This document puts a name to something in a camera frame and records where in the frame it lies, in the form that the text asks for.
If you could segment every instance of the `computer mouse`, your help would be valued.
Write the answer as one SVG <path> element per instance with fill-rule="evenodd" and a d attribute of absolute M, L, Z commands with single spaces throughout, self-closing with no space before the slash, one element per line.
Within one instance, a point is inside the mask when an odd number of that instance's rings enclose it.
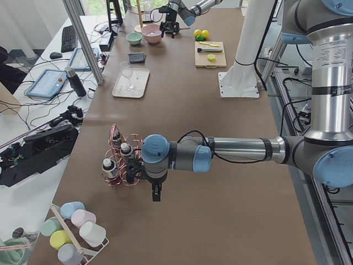
<path fill-rule="evenodd" d="M 50 59 L 58 59 L 58 58 L 61 58 L 62 57 L 62 53 L 61 52 L 57 52 L 57 51 L 54 51 L 52 52 L 50 55 L 49 55 Z"/>

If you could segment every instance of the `thermos bottle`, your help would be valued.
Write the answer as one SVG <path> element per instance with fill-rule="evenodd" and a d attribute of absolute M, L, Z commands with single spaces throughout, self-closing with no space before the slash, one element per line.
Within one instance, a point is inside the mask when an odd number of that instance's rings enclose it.
<path fill-rule="evenodd" d="M 76 92 L 77 96 L 84 97 L 86 96 L 86 90 L 84 89 L 81 80 L 79 79 L 78 75 L 76 74 L 74 68 L 71 66 L 65 67 L 65 72 L 67 79 L 70 81 L 70 85 L 73 90 Z"/>

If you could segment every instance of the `keyboard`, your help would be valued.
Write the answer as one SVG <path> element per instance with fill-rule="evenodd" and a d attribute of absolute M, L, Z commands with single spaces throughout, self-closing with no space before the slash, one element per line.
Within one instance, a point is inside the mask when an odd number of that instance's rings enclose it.
<path fill-rule="evenodd" d="M 66 26 L 62 29 L 61 52 L 73 51 L 77 45 L 76 32 L 73 26 Z"/>

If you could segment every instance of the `tablet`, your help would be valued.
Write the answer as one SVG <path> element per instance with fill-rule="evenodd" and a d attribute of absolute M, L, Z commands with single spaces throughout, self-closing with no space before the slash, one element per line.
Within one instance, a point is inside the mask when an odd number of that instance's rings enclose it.
<path fill-rule="evenodd" d="M 39 98 L 53 98 L 67 80 L 65 71 L 46 69 L 26 91 L 26 95 Z"/>
<path fill-rule="evenodd" d="M 98 48 L 92 48 L 94 57 L 99 58 L 100 52 Z M 68 62 L 67 66 L 71 66 L 76 71 L 87 71 L 90 67 L 87 63 L 86 57 L 84 56 L 83 50 L 81 48 L 75 48 L 72 52 L 72 56 Z"/>

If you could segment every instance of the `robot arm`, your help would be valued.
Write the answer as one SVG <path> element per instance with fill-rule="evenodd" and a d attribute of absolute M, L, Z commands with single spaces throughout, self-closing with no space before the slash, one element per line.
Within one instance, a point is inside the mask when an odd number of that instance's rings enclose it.
<path fill-rule="evenodd" d="M 191 12 L 181 1 L 170 1 L 168 8 L 175 16 L 167 14 L 166 23 L 175 25 L 177 14 L 183 12 L 187 12 L 184 21 L 189 21 L 187 15 L 195 18 L 212 6 L 206 4 L 210 2 L 217 4 L 214 0 L 201 1 L 202 5 L 192 7 Z M 252 0 L 252 4 L 261 4 L 261 0 Z M 206 172 L 213 157 L 234 163 L 274 160 L 295 166 L 331 187 L 353 184 L 353 134 L 349 132 L 353 1 L 286 0 L 284 14 L 282 40 L 313 43 L 311 129 L 305 136 L 272 140 L 187 136 L 168 142 L 161 135 L 151 135 L 141 148 L 141 176 L 152 183 L 153 200 L 160 200 L 168 170 Z M 161 27 L 166 31 L 169 26 Z"/>
<path fill-rule="evenodd" d="M 176 21 L 177 15 L 180 15 L 187 26 L 191 26 L 197 16 L 202 15 L 211 7 L 222 1 L 223 0 L 201 0 L 198 4 L 188 9 L 182 0 L 169 0 L 166 6 L 158 9 L 160 13 L 166 14 L 165 22 L 161 22 L 159 28 L 162 32 L 162 37 L 166 31 L 172 33 L 172 38 L 179 32 L 179 23 Z"/>

